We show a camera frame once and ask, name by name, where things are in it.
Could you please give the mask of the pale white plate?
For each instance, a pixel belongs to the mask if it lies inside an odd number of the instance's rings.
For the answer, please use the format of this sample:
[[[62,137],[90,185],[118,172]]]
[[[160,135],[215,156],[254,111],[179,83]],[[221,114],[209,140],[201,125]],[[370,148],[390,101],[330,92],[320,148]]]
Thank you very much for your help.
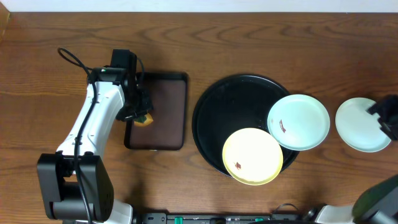
[[[368,109],[376,102],[369,98],[351,98],[336,111],[335,125],[341,139],[361,152],[378,152],[386,148],[391,139],[381,130],[378,114],[369,114]]]

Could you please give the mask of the yellow plate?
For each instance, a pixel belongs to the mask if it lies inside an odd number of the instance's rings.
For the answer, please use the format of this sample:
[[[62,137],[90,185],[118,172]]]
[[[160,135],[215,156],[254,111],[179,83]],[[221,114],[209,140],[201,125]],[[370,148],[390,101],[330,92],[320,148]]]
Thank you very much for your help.
[[[282,170],[283,153],[267,132],[244,128],[231,134],[223,145],[223,164],[228,173],[246,185],[263,185]]]

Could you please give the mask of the light green plate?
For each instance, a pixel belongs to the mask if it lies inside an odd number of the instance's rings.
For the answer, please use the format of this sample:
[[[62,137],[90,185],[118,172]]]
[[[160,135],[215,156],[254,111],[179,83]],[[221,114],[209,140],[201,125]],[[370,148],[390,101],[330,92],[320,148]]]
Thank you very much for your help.
[[[289,95],[269,111],[267,128],[284,148],[306,151],[317,147],[330,130],[330,116],[322,103],[308,95]]]

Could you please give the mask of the orange green scrub sponge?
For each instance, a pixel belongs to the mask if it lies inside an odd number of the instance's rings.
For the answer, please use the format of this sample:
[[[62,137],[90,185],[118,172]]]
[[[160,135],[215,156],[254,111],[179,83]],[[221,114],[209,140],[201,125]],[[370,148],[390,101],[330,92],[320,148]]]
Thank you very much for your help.
[[[142,115],[142,116],[140,116],[138,118],[135,118],[134,119],[134,126],[145,127],[145,126],[150,125],[153,121],[154,120],[153,120],[152,116],[149,113],[147,113],[147,114]]]

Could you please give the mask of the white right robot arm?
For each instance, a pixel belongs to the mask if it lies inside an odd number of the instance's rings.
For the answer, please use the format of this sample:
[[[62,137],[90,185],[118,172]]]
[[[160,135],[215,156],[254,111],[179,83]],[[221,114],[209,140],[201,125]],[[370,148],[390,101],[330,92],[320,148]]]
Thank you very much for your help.
[[[381,131],[397,140],[397,96],[388,95],[367,112],[378,114]],[[313,219],[316,223],[397,223],[397,176],[365,191],[350,207],[325,205]]]

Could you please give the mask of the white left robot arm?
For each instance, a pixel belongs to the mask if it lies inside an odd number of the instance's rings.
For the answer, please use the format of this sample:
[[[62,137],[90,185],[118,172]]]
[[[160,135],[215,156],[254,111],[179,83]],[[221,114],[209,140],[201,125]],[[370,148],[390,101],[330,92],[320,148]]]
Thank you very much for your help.
[[[136,67],[142,61],[126,49],[114,49],[111,63],[88,68],[67,49],[58,54],[87,74],[83,107],[64,142],[43,153],[37,174],[46,216],[64,223],[132,223],[132,205],[116,200],[103,164],[114,121],[144,118],[153,109]]]

